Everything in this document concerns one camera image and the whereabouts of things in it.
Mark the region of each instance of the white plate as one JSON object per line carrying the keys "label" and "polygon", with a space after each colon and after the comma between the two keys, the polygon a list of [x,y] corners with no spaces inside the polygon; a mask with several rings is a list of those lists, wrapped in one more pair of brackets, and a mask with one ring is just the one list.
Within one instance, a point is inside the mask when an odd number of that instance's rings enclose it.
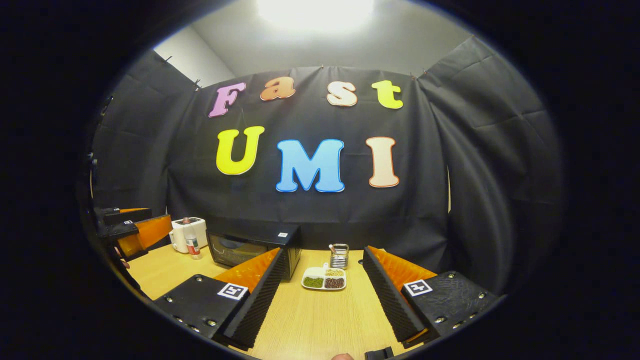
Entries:
{"label": "white plate", "polygon": [[[325,275],[327,270],[338,270],[342,272],[342,276],[329,276],[329,275]],[[305,285],[305,278],[306,277],[311,277],[313,279],[317,279],[317,278],[322,278],[322,287],[321,288],[313,288],[311,286],[307,286]],[[344,285],[342,285],[341,288],[325,288],[324,287],[324,282],[327,279],[343,279],[344,280]],[[313,289],[313,290],[342,290],[344,288],[347,287],[347,272],[344,269],[338,269],[338,268],[330,268],[328,263],[324,263],[323,267],[314,267],[314,268],[307,268],[305,270],[304,275],[302,275],[302,280],[300,280],[300,284],[307,288],[307,289]]]}

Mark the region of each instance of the yellow letter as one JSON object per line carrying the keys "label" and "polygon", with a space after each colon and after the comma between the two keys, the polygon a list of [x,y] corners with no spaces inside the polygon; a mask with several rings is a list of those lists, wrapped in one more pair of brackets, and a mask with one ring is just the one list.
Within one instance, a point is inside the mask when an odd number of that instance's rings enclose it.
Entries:
{"label": "yellow letter", "polygon": [[264,89],[260,94],[260,98],[264,101],[273,99],[283,99],[293,95],[296,91],[293,88],[293,78],[289,76],[281,76],[273,80],[269,80],[264,84]]}
{"label": "yellow letter", "polygon": [[216,154],[216,166],[222,174],[239,175],[243,174],[255,163],[255,155],[258,151],[258,137],[264,132],[262,126],[247,127],[244,130],[246,135],[246,147],[244,148],[244,157],[240,161],[231,160],[231,149],[234,146],[234,139],[240,133],[238,130],[224,130],[218,134],[220,144],[218,144],[218,153]]}
{"label": "yellow letter", "polygon": [[329,90],[326,99],[331,105],[353,106],[358,102],[358,97],[353,93],[356,91],[356,87],[352,83],[334,81],[326,89]]}
{"label": "yellow letter", "polygon": [[394,86],[391,81],[383,80],[371,84],[371,87],[378,89],[378,102],[386,108],[402,108],[402,101],[394,98],[394,92],[400,92],[400,86]]}
{"label": "yellow letter", "polygon": [[374,188],[398,185],[400,179],[394,174],[394,160],[391,157],[391,147],[396,141],[386,136],[377,136],[368,138],[365,143],[371,148],[373,155],[373,176],[369,179],[369,185]]}

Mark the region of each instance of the black fabric backdrop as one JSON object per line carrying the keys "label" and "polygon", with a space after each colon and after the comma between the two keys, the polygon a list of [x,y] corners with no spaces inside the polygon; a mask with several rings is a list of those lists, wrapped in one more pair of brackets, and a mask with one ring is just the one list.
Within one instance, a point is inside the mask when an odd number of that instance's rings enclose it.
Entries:
{"label": "black fabric backdrop", "polygon": [[[260,100],[264,84],[294,79],[296,93]],[[384,108],[371,84],[390,80],[401,109]],[[348,81],[358,103],[332,106],[326,86]],[[246,90],[209,118],[217,89]],[[216,168],[217,135],[237,129],[232,159],[244,154],[244,129],[264,126],[257,159],[244,174]],[[396,139],[400,183],[373,188],[372,136]],[[278,192],[281,140],[297,139],[312,156],[322,140],[344,142],[340,193],[301,186]],[[345,242],[389,252],[433,270],[454,268],[495,293],[529,273],[559,223],[559,144],[540,99],[508,62],[470,38],[420,78],[344,67],[253,74],[201,91],[154,53],[129,71],[99,126],[96,205],[151,207],[154,215],[206,219],[208,227],[241,221],[300,224],[303,247]],[[447,214],[447,167],[451,213]]]}

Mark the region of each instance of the metal container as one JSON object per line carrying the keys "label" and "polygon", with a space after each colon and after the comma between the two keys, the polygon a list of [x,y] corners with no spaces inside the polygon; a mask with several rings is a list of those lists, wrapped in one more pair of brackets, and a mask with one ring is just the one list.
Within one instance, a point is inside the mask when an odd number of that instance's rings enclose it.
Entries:
{"label": "metal container", "polygon": [[335,253],[331,252],[331,259],[329,265],[332,268],[347,268],[349,264],[349,245],[347,244],[333,244]]}

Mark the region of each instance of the ceiling light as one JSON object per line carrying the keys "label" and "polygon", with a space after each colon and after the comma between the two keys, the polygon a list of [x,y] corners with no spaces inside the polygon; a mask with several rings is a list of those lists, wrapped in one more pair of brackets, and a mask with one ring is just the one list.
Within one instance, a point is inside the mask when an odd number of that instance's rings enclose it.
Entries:
{"label": "ceiling light", "polygon": [[258,0],[260,16],[288,29],[342,31],[362,25],[373,0]]}

